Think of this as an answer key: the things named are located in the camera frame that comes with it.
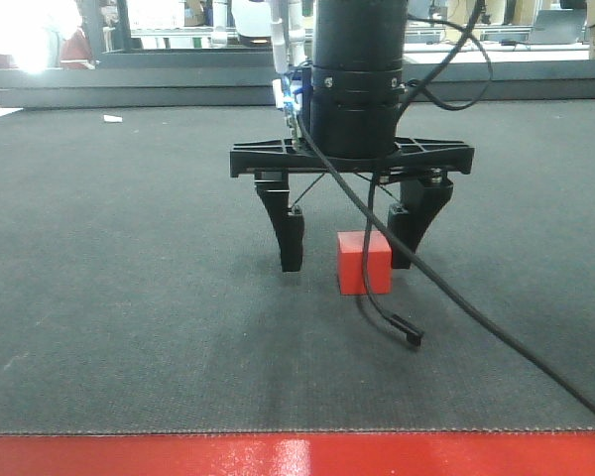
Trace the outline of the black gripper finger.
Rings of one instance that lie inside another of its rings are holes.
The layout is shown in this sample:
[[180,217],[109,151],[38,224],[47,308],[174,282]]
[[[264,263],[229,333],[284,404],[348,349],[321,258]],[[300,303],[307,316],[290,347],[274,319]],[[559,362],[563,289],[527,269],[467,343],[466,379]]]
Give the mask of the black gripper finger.
[[256,193],[272,223],[283,272],[298,272],[303,259],[304,218],[298,206],[290,206],[287,177],[255,177]]
[[389,208],[389,231],[415,253],[427,228],[452,194],[453,182],[447,174],[402,181],[400,200]]

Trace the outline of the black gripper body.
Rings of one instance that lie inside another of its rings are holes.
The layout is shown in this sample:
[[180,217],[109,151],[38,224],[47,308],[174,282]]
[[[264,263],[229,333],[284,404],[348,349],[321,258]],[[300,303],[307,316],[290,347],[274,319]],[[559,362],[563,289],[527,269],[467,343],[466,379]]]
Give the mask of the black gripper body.
[[[395,139],[391,153],[382,158],[341,158],[328,160],[339,173],[370,173],[375,169],[388,176],[430,176],[434,170],[468,175],[475,149],[462,141]],[[230,175],[237,178],[261,172],[288,174],[326,173],[321,158],[304,141],[291,139],[237,143],[232,146]]]

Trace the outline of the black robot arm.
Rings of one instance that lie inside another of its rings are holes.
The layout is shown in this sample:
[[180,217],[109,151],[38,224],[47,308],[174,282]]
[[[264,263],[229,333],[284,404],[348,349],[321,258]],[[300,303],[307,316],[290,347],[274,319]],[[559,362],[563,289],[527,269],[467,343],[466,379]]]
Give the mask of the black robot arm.
[[230,174],[253,176],[286,272],[299,271],[303,257],[304,218],[290,201],[290,176],[328,174],[343,181],[367,173],[374,185],[397,184],[400,197],[387,221],[373,213],[366,218],[393,246],[393,266],[406,269],[452,197],[449,174],[471,171],[474,151],[463,142],[396,134],[404,110],[426,90],[425,80],[403,78],[406,20],[403,1],[319,2],[311,56],[280,79],[291,136],[231,149]]

